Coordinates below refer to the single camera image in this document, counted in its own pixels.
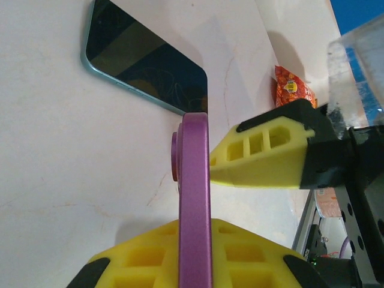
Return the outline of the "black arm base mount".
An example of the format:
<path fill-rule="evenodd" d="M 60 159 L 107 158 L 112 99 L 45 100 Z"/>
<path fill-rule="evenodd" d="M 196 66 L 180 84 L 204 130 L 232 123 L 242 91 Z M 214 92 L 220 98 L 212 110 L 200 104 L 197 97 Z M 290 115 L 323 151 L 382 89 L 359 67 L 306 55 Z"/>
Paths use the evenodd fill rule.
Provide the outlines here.
<path fill-rule="evenodd" d="M 317 265 L 317 260 L 328 253 L 325 238 L 322 236 L 320 226 L 312 224 L 304 246 L 303 257 L 312 264 Z"/>

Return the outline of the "purple smartphone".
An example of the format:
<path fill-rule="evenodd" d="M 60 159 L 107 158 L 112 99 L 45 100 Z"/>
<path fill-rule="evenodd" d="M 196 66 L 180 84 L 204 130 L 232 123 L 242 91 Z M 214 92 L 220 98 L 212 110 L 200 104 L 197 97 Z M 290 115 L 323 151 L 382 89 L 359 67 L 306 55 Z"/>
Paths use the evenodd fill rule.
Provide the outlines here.
<path fill-rule="evenodd" d="M 179 288 L 213 287 L 208 136 L 203 112 L 186 113 L 172 134 L 172 176 L 179 191 Z"/>

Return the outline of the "teal smartphone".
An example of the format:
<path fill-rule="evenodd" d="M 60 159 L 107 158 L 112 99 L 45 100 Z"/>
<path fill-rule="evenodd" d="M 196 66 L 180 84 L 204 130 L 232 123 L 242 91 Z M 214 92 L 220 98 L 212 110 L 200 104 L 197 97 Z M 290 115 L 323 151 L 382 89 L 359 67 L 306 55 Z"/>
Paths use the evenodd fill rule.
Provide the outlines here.
<path fill-rule="evenodd" d="M 92 0 L 81 60 L 98 77 L 173 113 L 208 111 L 203 68 L 112 0 Z"/>

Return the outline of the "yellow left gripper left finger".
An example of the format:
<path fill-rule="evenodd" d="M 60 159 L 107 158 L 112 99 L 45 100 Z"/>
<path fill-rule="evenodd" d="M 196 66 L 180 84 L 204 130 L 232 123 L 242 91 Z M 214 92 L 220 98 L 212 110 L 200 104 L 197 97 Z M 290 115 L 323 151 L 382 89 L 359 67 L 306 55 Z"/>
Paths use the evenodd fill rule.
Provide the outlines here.
<path fill-rule="evenodd" d="M 178 221 L 102 251 L 67 288 L 179 288 Z"/>

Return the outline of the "orange snack bag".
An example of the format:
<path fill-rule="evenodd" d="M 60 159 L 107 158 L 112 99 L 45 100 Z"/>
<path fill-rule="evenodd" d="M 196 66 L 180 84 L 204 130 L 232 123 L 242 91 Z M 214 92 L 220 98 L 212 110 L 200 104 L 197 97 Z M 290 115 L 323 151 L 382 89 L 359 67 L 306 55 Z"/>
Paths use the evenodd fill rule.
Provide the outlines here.
<path fill-rule="evenodd" d="M 317 108 L 317 98 L 313 90 L 298 76 L 282 66 L 275 66 L 275 78 L 277 81 L 275 106 L 280 107 L 298 99 L 308 100 L 314 108 Z"/>

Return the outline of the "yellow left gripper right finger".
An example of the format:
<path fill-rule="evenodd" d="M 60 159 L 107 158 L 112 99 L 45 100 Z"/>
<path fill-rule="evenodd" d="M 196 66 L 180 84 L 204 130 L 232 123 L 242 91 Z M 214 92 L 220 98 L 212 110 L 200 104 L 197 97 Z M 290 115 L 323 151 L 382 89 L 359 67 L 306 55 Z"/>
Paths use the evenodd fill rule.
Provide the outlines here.
<path fill-rule="evenodd" d="M 213 288 L 330 288 L 298 252 L 213 219 Z"/>

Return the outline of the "printed paper cup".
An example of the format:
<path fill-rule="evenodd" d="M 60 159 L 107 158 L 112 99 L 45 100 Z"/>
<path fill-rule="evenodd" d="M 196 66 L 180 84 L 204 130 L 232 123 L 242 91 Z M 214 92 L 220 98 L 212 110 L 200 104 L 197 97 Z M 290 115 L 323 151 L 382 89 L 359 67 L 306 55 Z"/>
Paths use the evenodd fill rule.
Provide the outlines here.
<path fill-rule="evenodd" d="M 315 191 L 315 203 L 321 218 L 340 218 L 341 210 L 334 188 L 321 188 Z"/>

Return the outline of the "translucent plastic cover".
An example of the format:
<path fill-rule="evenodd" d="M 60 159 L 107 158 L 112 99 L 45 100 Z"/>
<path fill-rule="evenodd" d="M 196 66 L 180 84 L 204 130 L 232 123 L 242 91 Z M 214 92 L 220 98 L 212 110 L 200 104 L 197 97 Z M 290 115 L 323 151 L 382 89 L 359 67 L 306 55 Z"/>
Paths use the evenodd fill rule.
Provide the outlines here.
<path fill-rule="evenodd" d="M 328 46 L 327 116 L 339 139 L 384 125 L 384 13 Z"/>

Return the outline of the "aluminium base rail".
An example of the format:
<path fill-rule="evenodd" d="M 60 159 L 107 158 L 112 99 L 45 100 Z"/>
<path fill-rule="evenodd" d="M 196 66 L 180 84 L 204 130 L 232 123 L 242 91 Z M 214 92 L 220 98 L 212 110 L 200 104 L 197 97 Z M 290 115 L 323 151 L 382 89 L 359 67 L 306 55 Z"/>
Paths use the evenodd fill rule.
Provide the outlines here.
<path fill-rule="evenodd" d="M 292 249 L 300 253 L 302 256 L 305 254 L 305 247 L 310 228 L 316 217 L 316 202 L 314 195 L 314 190 L 310 190 L 292 244 Z"/>

